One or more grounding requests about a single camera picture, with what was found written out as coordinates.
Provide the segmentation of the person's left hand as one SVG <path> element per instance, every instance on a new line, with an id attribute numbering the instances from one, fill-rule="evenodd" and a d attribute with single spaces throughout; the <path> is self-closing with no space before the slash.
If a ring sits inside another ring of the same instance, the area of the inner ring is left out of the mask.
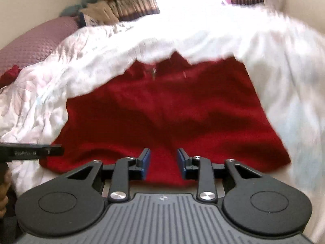
<path id="1" fill-rule="evenodd" d="M 1 219 L 4 217 L 6 211 L 7 211 L 7 204 L 8 204 L 8 197 L 7 193 L 8 190 L 11 186 L 11 181 L 12 181 L 12 173 L 11 170 L 8 169 L 6 173 L 4 174 L 4 181 L 1 184 L 1 194 L 0 194 L 0 217 Z"/>

